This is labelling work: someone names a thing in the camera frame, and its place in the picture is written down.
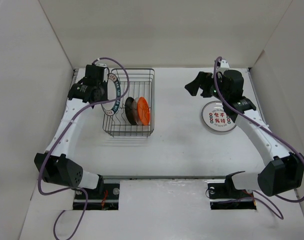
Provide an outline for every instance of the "plate with red pattern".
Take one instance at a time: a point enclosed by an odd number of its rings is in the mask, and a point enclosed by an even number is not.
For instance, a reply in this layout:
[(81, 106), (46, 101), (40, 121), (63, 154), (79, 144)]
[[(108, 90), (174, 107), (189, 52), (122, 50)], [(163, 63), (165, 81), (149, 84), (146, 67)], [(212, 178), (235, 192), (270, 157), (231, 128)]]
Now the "plate with red pattern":
[(220, 101), (209, 102), (203, 107), (201, 115), (204, 123), (216, 132), (226, 133), (236, 127), (236, 124), (224, 112)]

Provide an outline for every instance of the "black plate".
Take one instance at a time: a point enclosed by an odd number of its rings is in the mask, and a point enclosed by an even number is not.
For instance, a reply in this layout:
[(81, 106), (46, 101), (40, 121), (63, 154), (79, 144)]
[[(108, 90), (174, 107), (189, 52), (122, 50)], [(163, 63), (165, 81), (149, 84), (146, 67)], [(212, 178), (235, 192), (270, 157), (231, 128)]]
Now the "black plate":
[(136, 120), (133, 116), (133, 101), (134, 98), (130, 96), (125, 100), (125, 115), (131, 125), (137, 125)]

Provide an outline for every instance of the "dish rack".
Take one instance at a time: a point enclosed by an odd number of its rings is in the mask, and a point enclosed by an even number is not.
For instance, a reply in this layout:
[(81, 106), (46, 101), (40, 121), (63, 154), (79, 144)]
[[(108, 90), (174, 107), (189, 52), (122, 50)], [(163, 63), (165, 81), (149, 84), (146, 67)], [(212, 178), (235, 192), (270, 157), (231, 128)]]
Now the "dish rack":
[[(130, 84), (126, 95), (120, 100), (117, 112), (109, 116), (104, 114), (103, 130), (115, 136), (142, 136), (148, 137), (153, 133), (155, 124), (155, 71), (152, 68), (126, 68)], [(111, 71), (120, 81), (121, 92), (127, 88), (127, 77), (121, 68)], [(131, 125), (127, 119), (125, 102), (128, 97), (134, 99), (144, 97), (150, 111), (150, 122), (148, 125)]]

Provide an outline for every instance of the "white table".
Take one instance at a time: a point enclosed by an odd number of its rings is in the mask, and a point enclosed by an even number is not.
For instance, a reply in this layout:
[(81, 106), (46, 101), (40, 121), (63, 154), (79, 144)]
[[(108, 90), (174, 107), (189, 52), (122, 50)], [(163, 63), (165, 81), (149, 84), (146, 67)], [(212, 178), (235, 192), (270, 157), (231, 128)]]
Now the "white table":
[[(73, 161), (104, 176), (165, 178), (215, 177), (236, 171), (263, 169), (263, 161), (247, 136), (236, 127), (213, 134), (202, 124), (203, 106), (214, 99), (191, 97), (184, 85), (199, 71), (211, 68), (155, 69), (155, 128), (148, 138), (113, 138), (102, 130), (102, 110), (95, 107), (81, 133)], [(246, 69), (244, 95), (257, 104)], [(80, 69), (77, 80), (84, 75)], [(43, 183), (49, 192), (59, 186)], [(272, 200), (284, 220), (261, 203), (257, 210), (210, 210), (205, 180), (126, 180), (121, 182), (118, 211), (87, 211), (75, 240), (292, 240), (304, 239), (304, 217), (299, 204)], [(294, 191), (283, 196), (295, 199)], [(53, 224), (59, 238), (72, 233), (81, 214), (71, 210), (74, 192), (41, 196), (34, 190), (21, 240), (49, 240)]]

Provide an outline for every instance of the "white wall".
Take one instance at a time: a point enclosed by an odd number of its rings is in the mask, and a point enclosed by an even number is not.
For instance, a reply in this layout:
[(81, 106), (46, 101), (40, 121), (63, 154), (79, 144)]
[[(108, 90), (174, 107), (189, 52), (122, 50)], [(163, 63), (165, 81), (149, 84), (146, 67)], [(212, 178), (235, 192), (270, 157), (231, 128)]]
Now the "white wall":
[(34, 156), (59, 124), (73, 70), (37, 0), (0, 0), (0, 240), (15, 240)]
[(293, 0), (251, 75), (271, 129), (304, 154), (304, 0)]
[(134, 67), (237, 67), (258, 59), (291, 0), (40, 0), (69, 60)]

